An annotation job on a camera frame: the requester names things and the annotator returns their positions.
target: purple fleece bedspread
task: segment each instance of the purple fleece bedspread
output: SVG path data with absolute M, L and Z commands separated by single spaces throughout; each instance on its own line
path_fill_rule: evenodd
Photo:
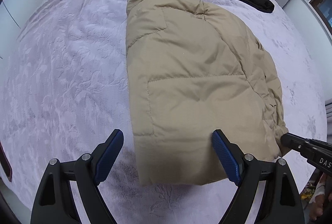
M 289 131 L 326 139 L 322 88 L 306 46 L 284 11 L 262 13 L 237 0 L 204 0 L 241 18 L 270 52 L 283 88 Z M 5 184 L 30 209 L 51 158 L 75 160 L 92 152 L 115 128 L 124 147 L 100 192 L 119 224 L 218 223 L 236 186 L 228 179 L 204 186 L 140 187 L 135 167 L 126 72 L 127 0 L 44 0 L 18 37 L 19 48 L 0 95 L 0 140 L 13 169 Z M 286 155 L 298 188 L 313 167 Z M 89 223 L 77 187 L 83 223 Z M 253 223 L 255 199 L 247 223 Z

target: wooden window frame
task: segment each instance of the wooden window frame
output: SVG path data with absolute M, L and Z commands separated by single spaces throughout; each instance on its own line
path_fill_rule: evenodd
M 310 5 L 314 8 L 314 10 L 317 12 L 317 14 L 321 17 L 321 19 L 323 20 L 324 24 L 326 25 L 327 29 L 330 31 L 330 33 L 332 34 L 332 27 L 329 24 L 328 20 L 326 19 L 326 17 L 324 16 L 324 14 L 320 11 L 320 9 L 318 8 L 318 5 L 320 3 L 322 3 L 323 0 L 310 0 Z

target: window sill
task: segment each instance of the window sill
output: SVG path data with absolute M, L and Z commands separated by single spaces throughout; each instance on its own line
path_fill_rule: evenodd
M 312 5 L 310 5 L 308 0 L 302 0 L 302 1 L 308 6 L 308 8 L 311 10 L 311 12 L 316 16 L 316 18 L 319 20 L 320 24 L 324 28 L 325 33 L 327 34 L 327 36 L 332 40 L 332 34 L 328 30 L 327 26 L 324 24 L 322 18 L 318 15 L 318 13 L 315 11 L 315 9 L 312 7 Z

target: blue gripper pad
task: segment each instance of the blue gripper pad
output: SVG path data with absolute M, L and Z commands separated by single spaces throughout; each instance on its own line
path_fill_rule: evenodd
M 239 165 L 216 131 L 212 133 L 212 146 L 217 153 L 228 179 L 236 185 L 239 185 L 241 182 Z
M 121 130 L 117 132 L 109 146 L 107 146 L 103 155 L 100 157 L 96 165 L 96 174 L 94 177 L 94 182 L 99 184 L 106 180 L 108 174 L 110 173 L 117 156 L 119 155 L 121 148 L 123 146 L 123 133 Z

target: metal screw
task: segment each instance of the metal screw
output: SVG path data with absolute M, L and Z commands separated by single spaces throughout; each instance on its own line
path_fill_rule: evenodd
M 286 165 L 286 160 L 284 160 L 284 159 L 278 159 L 278 162 L 282 166 Z
M 90 159 L 90 154 L 84 154 L 84 155 L 82 156 L 82 159 L 83 159 L 83 160 L 88 160 L 88 159 Z
M 54 164 L 57 163 L 57 162 L 58 162 L 57 159 L 51 159 L 51 160 L 49 161 L 49 164 L 54 165 Z
M 244 155 L 244 158 L 247 160 L 247 161 L 252 161 L 254 159 L 253 155 L 252 154 L 245 154 Z

